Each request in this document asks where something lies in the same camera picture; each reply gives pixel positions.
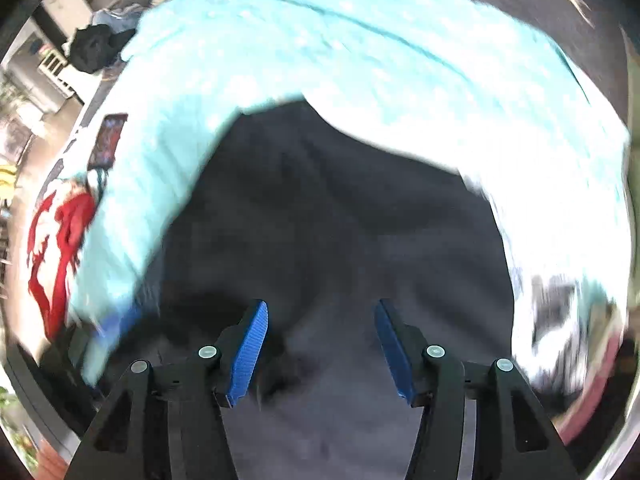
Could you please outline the dark navy t-shirt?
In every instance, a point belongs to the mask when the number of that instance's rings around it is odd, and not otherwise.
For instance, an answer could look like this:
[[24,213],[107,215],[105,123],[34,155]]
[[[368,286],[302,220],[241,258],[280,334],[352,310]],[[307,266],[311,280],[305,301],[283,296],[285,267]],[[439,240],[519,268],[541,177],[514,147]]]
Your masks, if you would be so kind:
[[226,411],[243,479],[400,479],[417,410],[398,396],[373,321],[387,299],[465,361],[511,351],[512,285],[489,204],[456,174],[386,153],[307,103],[238,118],[169,227],[108,360],[190,356],[257,300],[268,333]]

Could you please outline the folded clothes stack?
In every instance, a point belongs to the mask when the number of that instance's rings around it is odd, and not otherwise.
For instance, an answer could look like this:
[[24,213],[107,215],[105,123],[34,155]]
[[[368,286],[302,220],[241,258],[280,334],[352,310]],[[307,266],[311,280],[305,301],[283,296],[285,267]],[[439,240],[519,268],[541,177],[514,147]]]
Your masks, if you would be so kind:
[[514,292],[512,356],[565,444],[600,403],[625,314],[586,278],[535,275]]

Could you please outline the black clothes heap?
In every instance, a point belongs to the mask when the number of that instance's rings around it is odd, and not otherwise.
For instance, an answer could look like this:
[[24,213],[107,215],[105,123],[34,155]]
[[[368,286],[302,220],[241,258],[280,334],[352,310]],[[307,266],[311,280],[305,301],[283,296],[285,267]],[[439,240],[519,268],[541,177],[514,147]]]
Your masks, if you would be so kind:
[[78,29],[68,49],[67,58],[76,70],[94,74],[112,66],[135,34],[135,29],[114,32],[107,24]]

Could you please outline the red white patterned garment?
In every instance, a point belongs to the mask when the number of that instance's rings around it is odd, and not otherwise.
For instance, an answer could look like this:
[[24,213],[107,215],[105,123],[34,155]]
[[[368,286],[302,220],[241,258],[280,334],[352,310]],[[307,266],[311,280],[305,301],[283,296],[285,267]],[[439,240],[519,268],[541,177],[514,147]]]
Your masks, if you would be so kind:
[[32,217],[27,234],[27,288],[48,341],[55,340],[65,326],[70,282],[95,213],[96,200],[88,186],[71,178],[54,181]]

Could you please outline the turquoise star quilt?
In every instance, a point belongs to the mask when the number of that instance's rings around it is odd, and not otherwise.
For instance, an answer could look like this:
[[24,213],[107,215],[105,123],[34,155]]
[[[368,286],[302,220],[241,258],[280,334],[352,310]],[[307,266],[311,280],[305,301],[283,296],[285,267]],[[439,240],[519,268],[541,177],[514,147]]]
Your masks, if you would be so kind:
[[169,0],[143,15],[99,108],[128,122],[70,296],[95,384],[115,323],[235,118],[298,99],[352,138],[431,162],[490,203],[529,376],[533,279],[628,304],[630,135],[547,34],[473,0]]

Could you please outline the white radiator cover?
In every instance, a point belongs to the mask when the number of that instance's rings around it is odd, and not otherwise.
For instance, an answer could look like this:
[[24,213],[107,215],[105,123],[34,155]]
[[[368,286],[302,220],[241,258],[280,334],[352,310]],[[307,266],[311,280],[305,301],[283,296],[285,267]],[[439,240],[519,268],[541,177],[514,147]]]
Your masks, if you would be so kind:
[[62,93],[65,99],[69,99],[75,94],[75,90],[62,77],[62,71],[66,65],[66,59],[57,50],[49,50],[43,55],[38,70],[51,81],[51,84]]

